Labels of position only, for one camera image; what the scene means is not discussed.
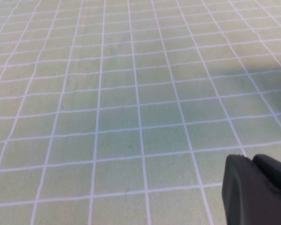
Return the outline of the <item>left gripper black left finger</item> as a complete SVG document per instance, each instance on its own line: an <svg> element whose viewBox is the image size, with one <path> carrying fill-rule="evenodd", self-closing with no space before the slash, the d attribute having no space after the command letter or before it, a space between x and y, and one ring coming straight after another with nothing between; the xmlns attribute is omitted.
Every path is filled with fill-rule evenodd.
<svg viewBox="0 0 281 225"><path fill-rule="evenodd" d="M222 200L229 225L281 225L281 191L245 156L227 156Z"/></svg>

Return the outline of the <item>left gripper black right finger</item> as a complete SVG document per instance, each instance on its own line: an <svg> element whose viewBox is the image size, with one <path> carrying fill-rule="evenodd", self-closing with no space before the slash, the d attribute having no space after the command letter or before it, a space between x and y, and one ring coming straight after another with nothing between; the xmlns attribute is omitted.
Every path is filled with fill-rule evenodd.
<svg viewBox="0 0 281 225"><path fill-rule="evenodd" d="M252 160L267 179L281 191L281 162L265 154L257 154Z"/></svg>

